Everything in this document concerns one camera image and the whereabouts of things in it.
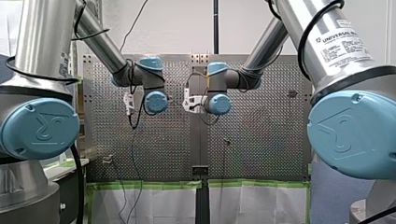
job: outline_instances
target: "light blue cover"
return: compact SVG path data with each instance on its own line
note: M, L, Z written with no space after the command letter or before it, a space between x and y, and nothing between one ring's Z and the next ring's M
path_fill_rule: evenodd
M215 95L209 102L210 112L214 115L224 115L231 110L230 97L224 94Z
M0 129L0 144L2 152L14 158L46 160L69 149L78 133L78 114L71 105L41 98L8 115Z
M333 169L363 179L396 177L396 102L368 91L339 91L309 115L308 137Z
M149 113L161 113L168 107L168 98L160 91L152 91L145 98L145 107Z

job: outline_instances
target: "perforated metal panel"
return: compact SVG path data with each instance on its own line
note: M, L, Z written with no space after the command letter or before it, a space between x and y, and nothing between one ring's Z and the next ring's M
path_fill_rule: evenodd
M210 61L236 69L245 59L220 55ZM290 97L295 91L297 96ZM310 92L294 57L280 57L268 67L258 90L229 91L231 113L208 129L209 177L306 180Z
M295 57L280 57L266 70L258 90L229 91L232 112L208 128L181 105L191 68L199 63L205 66L206 56L202 61L192 61L190 55L160 57L171 100L166 113L142 118L134 140L142 177L159 181L192 179L193 165L208 165L209 178L307 180L310 146L305 127L311 85L304 81ZM232 68L246 58L209 56L210 62L226 62ZM128 90L114 87L111 75L96 58L86 56L85 60L86 146L96 154L88 167L88 180L137 179L131 153L133 131L122 102ZM290 97L293 92L297 92L295 98ZM117 169L102 164L102 158L108 155L115 157Z
M87 145L96 152L96 160L89 166L88 179L137 179L132 163L134 132L122 101L123 94L129 89L114 87L106 68L96 58L86 57L86 138L92 138ZM190 55L161 57L165 90L170 97L169 107L165 113L155 117L142 115L134 139L134 156L140 174L146 180L191 179L190 121L189 114L181 106L183 88L190 74ZM133 122L136 117L137 112L133 115ZM116 168L102 164L102 158L108 155L114 156Z

